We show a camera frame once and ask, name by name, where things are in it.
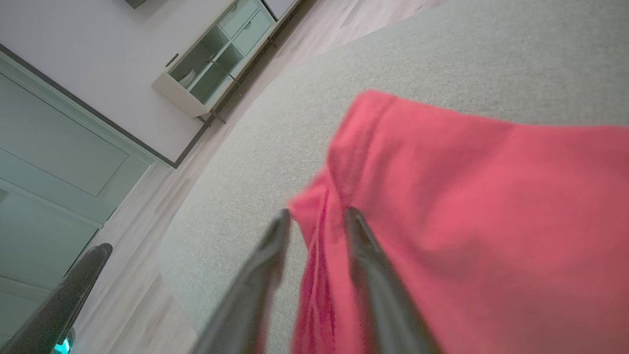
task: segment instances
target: cabinet drawer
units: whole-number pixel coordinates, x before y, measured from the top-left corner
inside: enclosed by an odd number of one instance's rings
[[[234,39],[234,43],[243,54],[247,55],[269,27],[271,27],[271,22],[262,11],[259,11]]]
[[[254,0],[238,0],[219,20],[218,25],[228,37],[233,38],[257,10],[258,5]]]

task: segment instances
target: door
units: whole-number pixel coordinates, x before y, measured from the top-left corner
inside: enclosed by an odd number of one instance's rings
[[[42,94],[43,81],[1,59],[0,346],[149,166]]]

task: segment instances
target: gray sofa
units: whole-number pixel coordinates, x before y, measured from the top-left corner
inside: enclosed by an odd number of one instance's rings
[[[160,250],[203,329],[267,223],[323,164],[367,88],[518,123],[629,123],[626,0],[450,0],[278,77],[210,161]],[[306,248],[291,229],[269,353],[288,349]]]

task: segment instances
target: red shirt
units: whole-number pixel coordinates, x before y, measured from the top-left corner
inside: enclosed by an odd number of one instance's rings
[[[289,203],[308,247],[293,353],[371,349],[348,273],[348,206],[444,353],[628,352],[629,129],[362,94]]]

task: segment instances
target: cabinet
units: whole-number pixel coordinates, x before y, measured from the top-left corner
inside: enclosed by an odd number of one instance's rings
[[[235,1],[167,66],[153,83],[154,90],[191,118],[209,113],[277,24],[260,0]]]

